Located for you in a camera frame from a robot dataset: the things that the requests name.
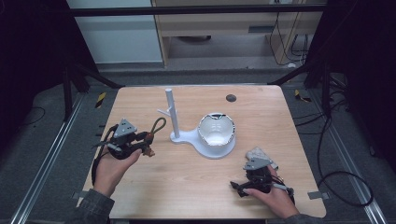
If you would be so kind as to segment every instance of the wooden table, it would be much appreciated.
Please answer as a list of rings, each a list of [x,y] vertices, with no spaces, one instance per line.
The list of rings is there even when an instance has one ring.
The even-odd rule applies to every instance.
[[[240,198],[230,181],[245,183],[242,169],[246,153],[261,147],[279,165],[278,174],[295,189],[301,213],[324,217],[321,199],[310,200],[317,191],[299,136],[282,90],[278,86],[177,86],[120,89],[107,121],[109,127],[129,120],[138,132],[149,131],[166,110],[165,89],[172,88],[180,130],[196,128],[211,112],[231,117],[236,145],[220,160],[202,157],[194,147],[170,140],[172,122],[156,133],[151,145],[156,155],[141,156],[117,186],[111,218],[272,218],[265,204],[252,197]],[[226,95],[234,94],[230,103]],[[88,174],[85,190],[92,187]]]

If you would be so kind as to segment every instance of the right hand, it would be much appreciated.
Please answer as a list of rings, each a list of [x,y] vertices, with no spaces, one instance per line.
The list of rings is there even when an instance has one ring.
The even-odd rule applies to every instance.
[[[277,176],[276,171],[271,165],[268,165],[268,169],[271,175]],[[283,219],[300,214],[288,193],[283,189],[272,187],[269,193],[263,193],[257,189],[244,189],[244,192],[268,205],[275,215]]]
[[[110,153],[107,153],[107,151],[108,148],[105,147],[103,153],[106,153],[106,155],[99,161],[93,189],[110,197],[128,168],[137,162],[142,150],[136,150],[124,160],[117,160]]]

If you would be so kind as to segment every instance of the gray carpet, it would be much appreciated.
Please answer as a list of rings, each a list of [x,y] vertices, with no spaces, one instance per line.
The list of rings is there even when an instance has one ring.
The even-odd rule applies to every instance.
[[[103,73],[105,77],[129,86],[138,85],[193,85],[193,84],[230,84],[251,83],[263,84],[274,81],[290,70],[288,68],[233,68],[204,69],[179,71],[168,69],[163,71]],[[290,112],[294,118],[318,113],[314,103],[297,100],[294,89],[290,86],[301,86],[303,76],[295,78],[283,88]],[[72,199],[73,192],[82,189],[86,175],[90,169],[94,150],[101,133],[100,125],[106,124],[108,114],[114,102],[117,90],[111,90],[103,84],[90,79],[92,85],[89,93],[84,94],[83,103],[77,119],[67,136],[49,178],[42,189],[29,220],[63,221],[66,220],[77,201]],[[312,97],[309,92],[300,89],[305,96]],[[101,108],[94,108],[98,95],[105,91],[106,98]],[[342,100],[342,95],[334,95],[333,104]],[[19,133],[12,139],[7,158],[0,163],[0,220],[12,217],[29,189],[41,162],[45,159],[49,148],[59,132],[64,117],[64,100],[62,86],[56,86],[43,91],[35,98],[31,114],[26,118]],[[340,106],[332,112],[332,125],[343,137],[348,152],[361,170],[362,177],[370,184],[388,223],[396,223],[396,202],[393,191],[396,189],[396,175],[390,170],[386,161],[370,156],[367,143],[362,137],[359,126],[352,115],[346,111],[346,106]],[[302,123],[307,119],[296,119]],[[318,119],[308,125],[299,126],[299,133],[319,133],[324,125],[323,119]],[[318,175],[317,152],[318,134],[300,134],[306,156],[311,165],[315,179]],[[323,173],[343,170],[343,164],[334,150],[332,139],[325,133],[320,151]],[[353,202],[359,202],[349,177],[337,176],[328,181],[332,188]],[[328,192],[325,186],[320,190]],[[333,194],[325,201],[329,223],[371,223],[364,208],[347,205]],[[270,220],[270,223],[281,223],[280,220]]]

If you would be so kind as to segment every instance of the black cable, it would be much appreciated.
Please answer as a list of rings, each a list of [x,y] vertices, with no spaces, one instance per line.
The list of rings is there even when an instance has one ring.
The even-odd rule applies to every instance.
[[[327,125],[327,127],[325,128],[325,131],[327,131],[329,128],[330,128],[330,126],[332,125],[332,121],[330,121],[330,123]],[[311,134],[311,135],[316,135],[316,134],[321,134],[322,132],[319,132],[319,133],[299,133],[298,132],[298,134],[306,134],[306,135],[309,135],[309,134]]]
[[[320,138],[319,138],[319,143],[318,143],[318,153],[317,153],[317,163],[318,163],[318,171],[319,171],[319,175],[320,175],[320,180],[318,182],[318,187],[324,183],[327,188],[329,189],[329,191],[331,191],[337,198],[339,198],[341,201],[343,201],[344,203],[347,203],[349,205],[352,206],[356,206],[356,207],[364,207],[369,205],[373,200],[374,200],[374,193],[373,190],[371,189],[371,187],[368,185],[368,183],[362,179],[360,176],[352,174],[350,172],[347,171],[334,171],[334,172],[330,172],[329,174],[323,175],[322,169],[321,169],[321,165],[320,165],[320,149],[321,149],[321,144],[323,141],[323,135],[326,131],[326,126],[328,124],[328,122],[331,120],[332,118],[329,117],[326,119],[325,121],[325,125],[323,126],[322,132],[320,134]],[[366,203],[353,203],[345,198],[343,198],[341,195],[339,195],[334,189],[332,189],[332,187],[330,187],[330,185],[326,182],[326,178],[332,176],[332,175],[352,175],[355,178],[359,179],[366,187],[367,189],[370,191],[370,199],[366,202]]]
[[[318,114],[323,114],[323,113],[322,112],[318,112],[318,113],[314,113],[314,114],[309,114],[309,115],[296,117],[296,118],[293,118],[293,119],[304,119],[304,118],[308,118],[308,117],[311,117],[311,116],[314,116],[314,115],[318,115]]]
[[[289,58],[288,53],[286,52],[285,44],[283,43],[283,39],[282,39],[282,37],[281,37],[282,35],[280,34],[278,22],[279,22],[279,12],[276,13],[276,20],[275,20],[275,24],[274,24],[274,29],[273,29],[273,31],[272,31],[272,33],[271,33],[271,35],[270,35],[270,49],[271,49],[271,51],[273,52],[273,54],[274,54],[274,56],[275,56],[274,50],[273,50],[273,48],[272,48],[272,36],[273,36],[273,33],[274,33],[275,28],[277,27],[277,32],[278,32],[278,34],[279,34],[280,42],[282,43],[283,53],[285,54],[286,58],[289,59],[290,61],[289,61],[288,63],[278,63],[277,60],[275,60],[275,61],[276,61],[276,64],[277,64],[277,65],[287,65],[287,64],[289,64],[289,63],[298,62],[298,60],[293,60],[293,59]]]
[[[298,35],[296,35],[293,38],[293,42],[291,43],[290,51],[291,51],[292,55],[300,57],[299,61],[300,62],[303,61],[302,64],[304,64],[305,63],[305,59],[306,59],[306,55],[308,54],[308,35],[304,35],[304,46],[303,46],[303,49],[294,49],[294,45],[295,45],[295,42],[297,40],[297,37],[298,37]]]
[[[104,138],[104,141],[107,141],[107,139],[108,139],[108,137],[110,136],[110,134],[111,134],[112,132],[115,132],[115,131],[117,130],[118,127],[119,127],[118,124],[116,124],[116,125],[110,127],[110,128],[108,129],[107,133],[106,133],[106,136],[105,136],[105,138]],[[105,148],[105,144],[101,145],[100,150],[99,150],[99,153],[98,153],[98,155],[97,155],[97,157],[96,157],[97,160],[100,160],[100,159],[102,158],[102,152],[103,152],[103,149],[104,149],[104,148]]]
[[[346,102],[346,100],[340,100],[339,102],[337,102],[336,104],[332,105],[332,107],[330,107],[331,110],[334,110],[337,106],[339,105],[343,105]]]
[[[279,176],[271,175],[271,177],[272,177],[272,180],[274,182],[276,182],[277,184],[285,185],[285,183],[283,183],[283,180]]]
[[[312,123],[312,122],[314,122],[315,120],[320,119],[320,118],[323,117],[323,116],[324,116],[324,114],[323,114],[323,113],[320,113],[319,116],[316,116],[316,117],[314,117],[313,119],[310,119],[310,120],[308,120],[308,121],[306,121],[306,122],[296,124],[295,126],[298,127],[298,126],[303,126],[303,125],[305,125],[305,124]]]
[[[336,86],[340,90],[345,90],[347,87],[346,84],[342,83],[335,77],[330,76],[330,80],[333,82],[333,85]]]
[[[345,95],[344,91],[334,91],[334,92],[330,93],[330,97],[332,97],[333,95],[335,95],[337,93],[341,93],[341,94]]]
[[[34,121],[21,124],[22,126],[31,125],[31,124],[37,123],[39,120],[43,119],[44,116],[46,115],[46,109],[44,109],[44,108],[41,107],[41,106],[33,106],[32,109],[41,109],[41,110],[43,111],[43,114],[41,115],[40,118],[38,118],[38,119],[36,119],[36,120],[34,120]]]

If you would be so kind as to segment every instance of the white cabinet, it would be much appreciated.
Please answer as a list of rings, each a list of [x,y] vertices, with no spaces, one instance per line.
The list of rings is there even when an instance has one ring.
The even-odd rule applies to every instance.
[[[151,7],[150,0],[67,0],[70,8]],[[162,63],[153,16],[76,17],[97,64]]]

